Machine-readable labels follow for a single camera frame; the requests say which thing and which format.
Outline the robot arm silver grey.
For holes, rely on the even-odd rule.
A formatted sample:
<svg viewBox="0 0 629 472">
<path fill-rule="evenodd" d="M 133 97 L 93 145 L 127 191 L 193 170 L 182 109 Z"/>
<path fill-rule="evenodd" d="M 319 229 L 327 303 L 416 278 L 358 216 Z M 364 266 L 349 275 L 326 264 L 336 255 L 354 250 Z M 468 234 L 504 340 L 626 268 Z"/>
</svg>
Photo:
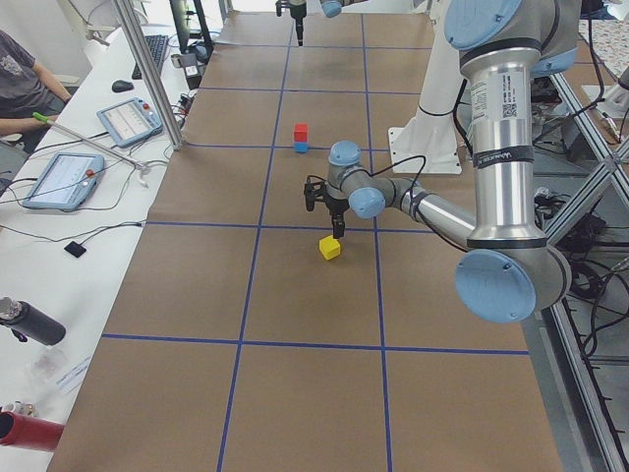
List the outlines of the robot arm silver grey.
<svg viewBox="0 0 629 472">
<path fill-rule="evenodd" d="M 557 303 L 570 267 L 535 221 L 531 80 L 569 69 L 577 52 L 577 1 L 454 1 L 444 37 L 471 88 L 476 208 L 466 211 L 416 179 L 378 178 L 352 142 L 331 147 L 328 174 L 307 183 L 340 224 L 347 210 L 372 218 L 388 207 L 459 246 L 456 291 L 476 316 L 521 321 Z"/>
<path fill-rule="evenodd" d="M 338 16 L 344 7 L 355 4 L 355 1 L 323 0 L 319 2 L 323 14 L 327 18 Z M 304 18 L 308 14 L 306 0 L 288 0 L 276 2 L 276 15 L 280 16 L 283 9 L 289 11 L 290 17 L 295 22 L 297 44 L 304 45 Z"/>
</svg>

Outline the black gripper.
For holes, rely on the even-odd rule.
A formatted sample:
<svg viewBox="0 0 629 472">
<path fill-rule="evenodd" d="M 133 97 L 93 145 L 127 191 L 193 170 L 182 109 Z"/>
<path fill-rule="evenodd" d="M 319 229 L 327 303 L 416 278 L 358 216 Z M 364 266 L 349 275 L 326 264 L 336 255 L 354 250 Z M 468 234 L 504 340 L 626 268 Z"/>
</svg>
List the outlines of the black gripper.
<svg viewBox="0 0 629 472">
<path fill-rule="evenodd" d="M 331 216 L 333 238 L 340 239 L 345 233 L 344 213 L 349 209 L 348 201 L 335 199 L 330 195 L 323 197 L 324 203 Z"/>
<path fill-rule="evenodd" d="M 306 17 L 306 0 L 289 0 L 291 17 L 296 21 L 296 35 L 299 47 L 303 46 L 303 19 Z"/>
</svg>

